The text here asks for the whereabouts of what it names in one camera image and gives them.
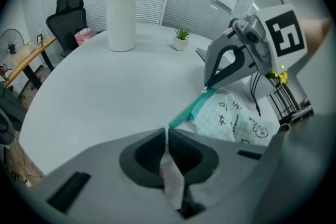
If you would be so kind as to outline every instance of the small white pot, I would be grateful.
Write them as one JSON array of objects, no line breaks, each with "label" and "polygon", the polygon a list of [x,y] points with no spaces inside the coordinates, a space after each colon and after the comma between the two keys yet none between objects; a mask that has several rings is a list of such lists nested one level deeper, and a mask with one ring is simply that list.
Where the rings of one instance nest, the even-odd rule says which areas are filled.
[{"label": "small white pot", "polygon": [[[253,81],[255,79],[255,76],[259,77],[260,75],[258,73],[254,73],[244,86],[244,92],[251,101],[253,101],[253,97],[252,97],[250,88],[253,86]],[[275,92],[276,90],[271,84],[271,82],[263,75],[260,76],[260,79],[258,80],[257,85],[255,85],[255,88],[256,90],[254,92],[254,96],[256,100],[262,99],[266,97],[267,95]]]},{"label": "small white pot", "polygon": [[177,37],[173,37],[173,48],[175,50],[185,50],[188,44],[188,40],[180,40]]}]

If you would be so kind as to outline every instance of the white round table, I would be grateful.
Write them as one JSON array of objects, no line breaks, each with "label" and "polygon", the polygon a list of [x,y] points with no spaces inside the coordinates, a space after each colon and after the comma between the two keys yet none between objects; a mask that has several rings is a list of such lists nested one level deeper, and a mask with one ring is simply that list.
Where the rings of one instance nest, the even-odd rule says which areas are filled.
[{"label": "white round table", "polygon": [[[173,28],[137,24],[135,49],[113,52],[103,32],[65,58],[43,83],[28,110],[20,143],[44,174],[83,150],[168,125],[204,87],[196,48],[211,40],[191,35],[185,51],[171,47]],[[245,78],[227,87],[256,112],[243,91]],[[261,115],[279,125],[266,98]],[[179,126],[193,131],[190,123]]]}]

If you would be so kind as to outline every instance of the electric fan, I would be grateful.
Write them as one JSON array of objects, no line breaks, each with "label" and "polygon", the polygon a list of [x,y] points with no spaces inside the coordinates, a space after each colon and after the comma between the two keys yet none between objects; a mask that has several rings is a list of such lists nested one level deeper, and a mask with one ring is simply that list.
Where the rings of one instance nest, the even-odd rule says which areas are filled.
[{"label": "electric fan", "polygon": [[0,37],[0,62],[13,69],[12,57],[24,46],[23,37],[18,30],[8,29]]}]

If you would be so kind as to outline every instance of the white vase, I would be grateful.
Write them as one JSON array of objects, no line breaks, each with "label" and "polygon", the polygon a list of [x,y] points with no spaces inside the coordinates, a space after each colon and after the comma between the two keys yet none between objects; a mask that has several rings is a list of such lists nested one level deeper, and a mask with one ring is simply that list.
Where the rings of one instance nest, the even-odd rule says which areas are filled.
[{"label": "white vase", "polygon": [[113,51],[135,47],[135,0],[109,0],[107,34]]},{"label": "white vase", "polygon": [[248,82],[245,84],[244,86],[244,92],[247,95],[247,97],[251,100],[253,100],[252,94],[251,94],[251,88],[253,86],[253,82],[255,77],[257,76],[257,79],[255,80],[255,88],[256,90],[254,91],[254,96],[256,98],[256,100],[262,99],[264,97],[266,97],[267,95],[275,92],[275,88],[274,86],[271,84],[271,82],[263,75],[260,76],[260,74],[258,73],[254,73],[252,75],[252,77],[250,77],[250,79],[248,80]]},{"label": "white vase", "polygon": [[173,37],[173,48],[175,50],[185,50],[188,44],[188,40],[180,40],[177,37]]}]

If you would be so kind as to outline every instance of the black slot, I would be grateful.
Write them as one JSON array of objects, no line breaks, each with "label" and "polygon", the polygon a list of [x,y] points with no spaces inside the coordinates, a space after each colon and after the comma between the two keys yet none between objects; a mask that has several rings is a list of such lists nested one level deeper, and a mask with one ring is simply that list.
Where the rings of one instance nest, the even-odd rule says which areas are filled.
[{"label": "black slot", "polygon": [[230,34],[227,35],[227,38],[232,38],[236,32],[233,30]]},{"label": "black slot", "polygon": [[75,172],[47,201],[48,204],[58,211],[65,213],[90,177],[87,173]]},{"label": "black slot", "polygon": [[255,66],[255,65],[256,65],[256,63],[253,62],[253,63],[249,64],[248,67],[249,67],[249,68],[252,68],[252,67]]},{"label": "black slot", "polygon": [[257,161],[260,160],[262,154],[259,153],[254,153],[254,152],[250,152],[250,151],[238,151],[237,153],[240,156],[244,156],[250,159],[256,159]]}]

